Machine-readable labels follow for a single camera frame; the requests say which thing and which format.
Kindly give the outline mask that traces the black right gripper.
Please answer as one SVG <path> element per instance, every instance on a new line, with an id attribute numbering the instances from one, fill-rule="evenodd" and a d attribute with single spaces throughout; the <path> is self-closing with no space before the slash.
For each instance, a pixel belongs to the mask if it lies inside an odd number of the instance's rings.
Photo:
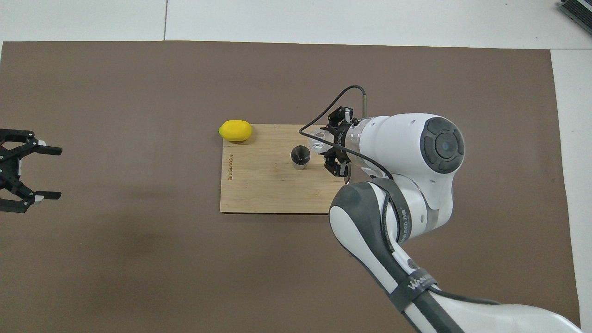
<path id="1" fill-rule="evenodd" d="M 338 107 L 327 116 L 327 124 L 321 130 L 335 133 L 335 144 L 341 147 L 347 145 L 347 133 L 352 126 L 354 109 Z M 350 158 L 346 150 L 337 147 L 335 150 L 324 152 L 324 168 L 335 177 L 350 176 Z"/>

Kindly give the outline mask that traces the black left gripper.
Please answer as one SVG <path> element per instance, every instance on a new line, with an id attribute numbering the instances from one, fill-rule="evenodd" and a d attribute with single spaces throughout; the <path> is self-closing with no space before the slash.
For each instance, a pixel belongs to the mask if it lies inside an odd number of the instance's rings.
<path id="1" fill-rule="evenodd" d="M 62 148 L 47 146 L 35 138 L 32 131 L 26 130 L 1 130 L 0 131 L 0 155 L 1 155 L 1 189 L 8 190 L 17 196 L 18 200 L 0 199 L 0 210 L 11 213 L 25 213 L 31 206 L 40 204 L 43 200 L 59 200 L 62 196 L 57 191 L 33 191 L 20 180 L 21 156 L 32 153 L 50 154 L 59 156 Z M 6 149 L 2 145 L 6 142 L 21 143 L 16 148 Z"/>

